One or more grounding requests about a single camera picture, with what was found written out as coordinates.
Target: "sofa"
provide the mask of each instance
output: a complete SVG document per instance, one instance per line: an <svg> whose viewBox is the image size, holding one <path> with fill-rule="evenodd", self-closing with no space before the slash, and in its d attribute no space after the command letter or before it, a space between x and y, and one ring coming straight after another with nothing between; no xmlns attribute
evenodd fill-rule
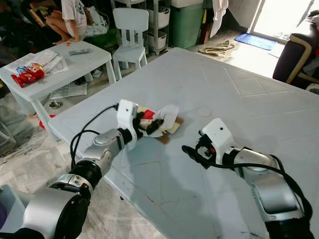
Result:
<svg viewBox="0 0 319 239"><path fill-rule="evenodd" d="M291 34L273 73L273 78L305 89L309 84L319 84L319 69L312 76L303 67L316 57L319 44L319 31L316 25L303 21Z"/></svg>

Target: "blue mat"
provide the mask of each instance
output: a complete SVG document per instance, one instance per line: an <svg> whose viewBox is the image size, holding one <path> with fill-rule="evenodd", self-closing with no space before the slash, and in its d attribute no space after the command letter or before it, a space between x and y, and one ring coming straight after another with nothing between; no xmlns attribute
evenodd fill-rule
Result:
<svg viewBox="0 0 319 239"><path fill-rule="evenodd" d="M276 41L264 39L262 37L254 36L248 33L243 33L235 38L235 41L246 43L252 46L257 46L265 50L271 50L276 45Z"/></svg>

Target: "white plastic table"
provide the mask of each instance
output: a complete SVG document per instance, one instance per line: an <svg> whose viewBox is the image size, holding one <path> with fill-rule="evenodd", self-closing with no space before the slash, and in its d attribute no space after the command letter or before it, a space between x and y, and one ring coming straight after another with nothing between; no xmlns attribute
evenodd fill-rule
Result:
<svg viewBox="0 0 319 239"><path fill-rule="evenodd" d="M195 146L198 131L214 118L225 122L240 146L282 160L313 206L312 232L319 238L318 95L175 48L59 114L49 125L70 143L89 119L120 99L154 110L175 104L185 120L169 144L142 138L134 150L121 152L104 177L168 239L266 235L244 180L231 170L205 170L181 150L183 144ZM211 115L201 117L199 108ZM88 128L105 132L116 127L112 110ZM93 137L81 139L79 155Z"/></svg>
<svg viewBox="0 0 319 239"><path fill-rule="evenodd" d="M69 51L87 48L91 48L92 52L82 55L69 55ZM88 80L92 79L90 71L103 64L106 64L110 84L115 82L115 76L111 64L111 54L90 43L84 41L72 42L69 46L67 46L66 43L62 43L60 45L53 46L50 49L66 59L69 67L68 71L46 76L32 84L24 86L24 88L21 88L12 79L12 72L8 71L5 67L0 68L0 78L9 87L14 96L17 95L18 99L19 97L22 97L26 101L32 103L32 106L47 129L48 134L53 138L56 138L48 126L50 116L39 99L82 76L85 76Z"/></svg>

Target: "person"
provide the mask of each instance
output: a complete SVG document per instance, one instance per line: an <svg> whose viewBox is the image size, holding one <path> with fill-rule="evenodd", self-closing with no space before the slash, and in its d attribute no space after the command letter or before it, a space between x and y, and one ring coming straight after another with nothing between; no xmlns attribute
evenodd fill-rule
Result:
<svg viewBox="0 0 319 239"><path fill-rule="evenodd" d="M61 40L53 44L83 40L87 24L93 24L90 12L80 0L61 0L61 5L62 13L53 11L46 18L46 23L61 36Z"/></svg>

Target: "white table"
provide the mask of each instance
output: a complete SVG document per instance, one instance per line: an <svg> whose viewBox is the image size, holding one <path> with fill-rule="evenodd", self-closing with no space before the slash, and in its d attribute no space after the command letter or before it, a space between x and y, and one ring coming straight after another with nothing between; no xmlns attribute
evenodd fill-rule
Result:
<svg viewBox="0 0 319 239"><path fill-rule="evenodd" d="M134 150L115 158L105 176L167 238L250 239L249 233L260 238L266 234L242 179L230 170L205 170L181 150L183 144L195 146L198 130L213 118L222 118L240 146L283 161L313 206L312 231L319 238L318 95L175 48L49 124L70 143L89 119L122 98L154 110L175 104L185 120L169 144L142 138ZM211 115L201 117L199 108ZM105 132L116 126L116 112L110 111L88 128ZM92 138L83 137L79 155Z"/></svg>
<svg viewBox="0 0 319 239"><path fill-rule="evenodd" d="M91 48L92 52L82 55L69 55L69 51L87 48ZM50 49L66 59L69 67L68 71L44 77L32 84L24 86L24 88L21 88L12 79L12 72L8 71L5 67L0 68L0 78L9 87L17 100L23 98L26 101L31 102L39 118L42 120L45 128L47 129L48 134L53 138L56 138L48 126L50 116L39 99L82 76L85 76L87 80L92 79L90 71L103 64L106 64L110 84L115 82L115 76L111 64L111 54L92 44L81 41L72 42L69 46L67 46L66 43L62 43L60 45L53 46Z"/></svg>

